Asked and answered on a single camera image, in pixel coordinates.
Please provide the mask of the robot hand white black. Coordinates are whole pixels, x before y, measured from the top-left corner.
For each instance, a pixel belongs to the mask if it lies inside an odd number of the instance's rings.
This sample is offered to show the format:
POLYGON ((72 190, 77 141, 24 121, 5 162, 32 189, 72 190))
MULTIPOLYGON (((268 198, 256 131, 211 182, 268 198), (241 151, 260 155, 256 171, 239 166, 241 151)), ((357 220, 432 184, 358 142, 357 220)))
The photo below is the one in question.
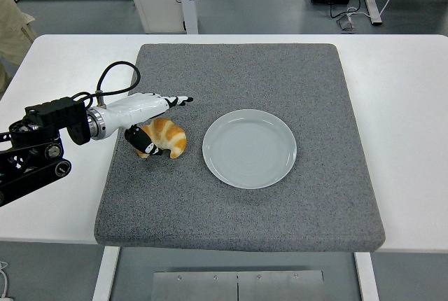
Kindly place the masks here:
POLYGON ((96 139, 105 139, 117 129, 125 130, 125 139, 140 157, 170 152, 170 158, 178 158, 186 149, 185 131, 161 115, 175 106, 192 102, 192 97, 165 97, 153 93, 136 93, 97 108, 98 133, 96 139))

